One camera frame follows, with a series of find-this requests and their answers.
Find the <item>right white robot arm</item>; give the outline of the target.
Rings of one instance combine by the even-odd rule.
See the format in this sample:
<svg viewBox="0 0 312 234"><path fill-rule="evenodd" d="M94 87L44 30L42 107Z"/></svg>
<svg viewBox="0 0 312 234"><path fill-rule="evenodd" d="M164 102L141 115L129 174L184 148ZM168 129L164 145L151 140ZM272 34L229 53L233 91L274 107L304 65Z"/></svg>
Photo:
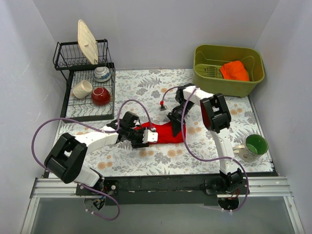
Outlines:
<svg viewBox="0 0 312 234"><path fill-rule="evenodd" d="M181 133L187 151L197 160L203 162L218 160L220 179L215 186L211 185L210 188L223 191L227 194L233 193L243 182L244 169L234 159L229 131L232 117L223 94L207 93L191 83L178 86L176 89L175 99L179 103L179 106L175 107L167 115L172 124L173 136ZM199 158L191 152L186 143L184 116L194 105L200 107L204 126L213 136L218 153L217 158Z"/></svg>

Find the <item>red t shirt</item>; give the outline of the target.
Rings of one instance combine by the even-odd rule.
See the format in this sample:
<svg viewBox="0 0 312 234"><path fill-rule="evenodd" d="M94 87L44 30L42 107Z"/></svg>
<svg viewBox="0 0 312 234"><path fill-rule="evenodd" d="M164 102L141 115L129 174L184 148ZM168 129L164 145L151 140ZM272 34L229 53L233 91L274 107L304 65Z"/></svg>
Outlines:
<svg viewBox="0 0 312 234"><path fill-rule="evenodd" d="M179 144L183 143L182 133L179 132L174 136L172 132L172 123L167 122L165 124L157 125L152 123L158 133L157 142L150 142L150 144Z"/></svg>

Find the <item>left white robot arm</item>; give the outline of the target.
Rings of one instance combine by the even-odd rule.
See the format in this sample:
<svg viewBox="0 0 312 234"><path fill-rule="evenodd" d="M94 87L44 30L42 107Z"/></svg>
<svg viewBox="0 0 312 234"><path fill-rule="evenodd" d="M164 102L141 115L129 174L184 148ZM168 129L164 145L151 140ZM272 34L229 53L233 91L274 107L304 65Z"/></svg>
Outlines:
<svg viewBox="0 0 312 234"><path fill-rule="evenodd" d="M148 147L150 143L156 143L158 133L148 127L137 126L138 122L137 115L126 112L121 120L106 124L100 131L79 136L64 133L53 146L44 166L65 184L84 184L91 194L98 195L104 188L100 180L102 175L83 165L86 155L125 140L131 142L133 148Z"/></svg>

